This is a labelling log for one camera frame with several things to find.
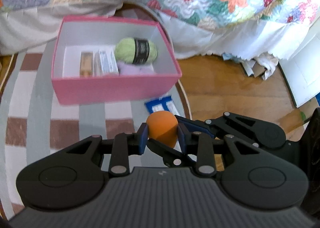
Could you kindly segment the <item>orange makeup sponge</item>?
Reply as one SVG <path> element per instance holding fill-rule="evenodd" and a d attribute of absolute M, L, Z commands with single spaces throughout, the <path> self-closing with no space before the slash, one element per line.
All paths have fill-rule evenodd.
<path fill-rule="evenodd" d="M 148 116 L 146 124 L 150 139 L 154 139 L 170 148 L 175 147 L 178 121 L 171 112 L 154 112 Z"/>

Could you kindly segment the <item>blue wipes packet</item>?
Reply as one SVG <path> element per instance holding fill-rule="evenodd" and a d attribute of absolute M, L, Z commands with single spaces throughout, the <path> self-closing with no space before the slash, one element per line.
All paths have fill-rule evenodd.
<path fill-rule="evenodd" d="M 171 95 L 149 100 L 144 105 L 150 114 L 158 111 L 167 111 L 173 115 L 180 116 Z"/>

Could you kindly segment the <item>purple fluffy cloth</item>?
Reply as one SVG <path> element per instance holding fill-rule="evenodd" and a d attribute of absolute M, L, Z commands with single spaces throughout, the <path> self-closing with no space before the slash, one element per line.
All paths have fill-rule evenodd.
<path fill-rule="evenodd" d="M 117 66 L 120 75 L 147 75 L 155 73 L 151 65 L 133 65 L 118 61 Z"/>

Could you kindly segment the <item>white small carton box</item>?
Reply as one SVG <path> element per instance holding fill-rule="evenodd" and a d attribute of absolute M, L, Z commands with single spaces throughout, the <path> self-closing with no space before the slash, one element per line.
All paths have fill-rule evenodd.
<path fill-rule="evenodd" d="M 109 74 L 119 74 L 113 49 L 97 51 L 94 56 L 93 66 L 94 75 L 97 77 Z"/>

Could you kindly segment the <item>gold capped foundation bottle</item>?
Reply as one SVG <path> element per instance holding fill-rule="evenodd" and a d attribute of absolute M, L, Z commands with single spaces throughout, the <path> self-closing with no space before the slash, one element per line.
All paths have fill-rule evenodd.
<path fill-rule="evenodd" d="M 93 75 L 93 53 L 92 52 L 81 53 L 79 74 L 81 77 L 91 77 Z"/>

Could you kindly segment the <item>white board on floor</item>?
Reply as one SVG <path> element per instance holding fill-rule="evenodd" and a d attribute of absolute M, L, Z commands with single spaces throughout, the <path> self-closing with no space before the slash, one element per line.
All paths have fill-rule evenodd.
<path fill-rule="evenodd" d="M 300 107 L 319 93 L 319 21 L 289 60 L 279 62 L 293 102 Z"/>

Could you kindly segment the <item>pink cardboard box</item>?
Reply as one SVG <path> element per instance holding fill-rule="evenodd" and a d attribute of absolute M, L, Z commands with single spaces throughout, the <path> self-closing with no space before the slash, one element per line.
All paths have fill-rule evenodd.
<path fill-rule="evenodd" d="M 62 105 L 159 97 L 181 75 L 158 22 L 105 16 L 67 16 L 61 22 L 52 84 Z"/>

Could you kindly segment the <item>crumpled papers under bed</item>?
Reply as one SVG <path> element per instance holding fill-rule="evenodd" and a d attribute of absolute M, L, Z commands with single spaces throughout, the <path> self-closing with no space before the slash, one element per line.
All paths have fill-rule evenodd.
<path fill-rule="evenodd" d="M 224 61 L 232 60 L 236 64 L 241 64 L 248 77 L 261 77 L 267 80 L 276 70 L 279 59 L 268 53 L 263 53 L 251 60 L 243 60 L 229 53 L 223 53 Z"/>

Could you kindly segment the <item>checkered oval rug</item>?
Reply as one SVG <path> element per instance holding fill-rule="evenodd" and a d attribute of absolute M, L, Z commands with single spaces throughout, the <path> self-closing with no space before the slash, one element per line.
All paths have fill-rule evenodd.
<path fill-rule="evenodd" d="M 116 2 L 36 7 L 1 16 L 1 50 L 16 64 L 1 96 L 1 215 L 24 205 L 16 178 L 26 166 L 94 134 L 105 139 L 135 132 L 149 116 L 145 103 L 170 97 L 189 117 L 178 78 L 170 23 L 154 8 Z M 156 42 L 151 75 L 80 77 L 83 52 L 111 51 L 129 36 Z"/>

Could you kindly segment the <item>green yarn ball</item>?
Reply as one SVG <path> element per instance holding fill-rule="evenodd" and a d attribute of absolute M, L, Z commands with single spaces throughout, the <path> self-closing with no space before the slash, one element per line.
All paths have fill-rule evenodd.
<path fill-rule="evenodd" d="M 124 38 L 115 49 L 116 60 L 132 65 L 146 65 L 153 63 L 158 55 L 157 46 L 148 39 Z"/>

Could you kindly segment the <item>white bed skirt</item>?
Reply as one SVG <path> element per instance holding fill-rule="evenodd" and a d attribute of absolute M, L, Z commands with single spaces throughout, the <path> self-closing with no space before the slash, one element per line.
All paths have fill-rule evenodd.
<path fill-rule="evenodd" d="M 85 18 L 101 15 L 106 18 L 124 5 L 121 0 L 94 0 L 1 13 L 1 52 L 20 52 L 56 38 L 62 19 L 67 15 L 83 15 Z M 311 30 L 311 26 L 305 23 L 248 20 L 210 32 L 163 12 L 153 12 L 142 4 L 140 8 L 159 20 L 173 41 L 178 59 L 198 54 L 229 53 L 250 60 L 269 53 L 278 59 L 289 60 L 308 43 L 307 34 Z"/>

